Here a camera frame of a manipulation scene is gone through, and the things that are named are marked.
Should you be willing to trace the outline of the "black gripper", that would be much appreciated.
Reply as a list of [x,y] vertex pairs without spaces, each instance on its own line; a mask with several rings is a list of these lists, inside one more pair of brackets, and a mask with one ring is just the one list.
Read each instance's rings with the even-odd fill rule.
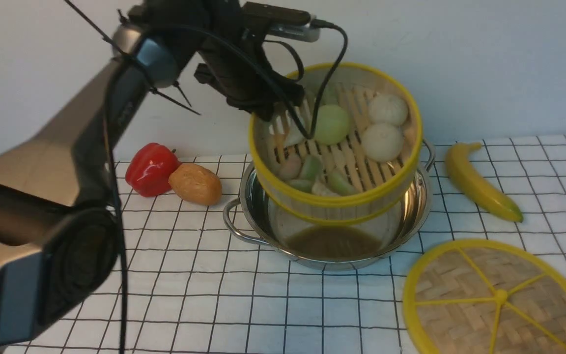
[[256,114],[265,121],[272,118],[275,106],[283,104],[283,99],[258,70],[277,85],[292,107],[298,107],[305,99],[305,89],[299,83],[279,74],[270,65],[263,49],[268,34],[267,29],[244,29],[238,36],[226,38],[242,51],[242,57],[222,42],[200,34],[197,53],[203,63],[195,71],[195,79],[222,94],[230,107]]

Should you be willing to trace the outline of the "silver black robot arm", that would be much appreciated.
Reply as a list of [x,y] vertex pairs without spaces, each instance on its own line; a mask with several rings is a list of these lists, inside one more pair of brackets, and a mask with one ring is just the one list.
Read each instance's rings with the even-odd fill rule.
[[0,351],[34,340],[81,304],[124,256],[113,149],[149,93],[196,78],[268,119],[305,94],[270,66],[266,36],[313,17],[237,0],[145,0],[113,36],[113,57],[32,138],[0,154]]

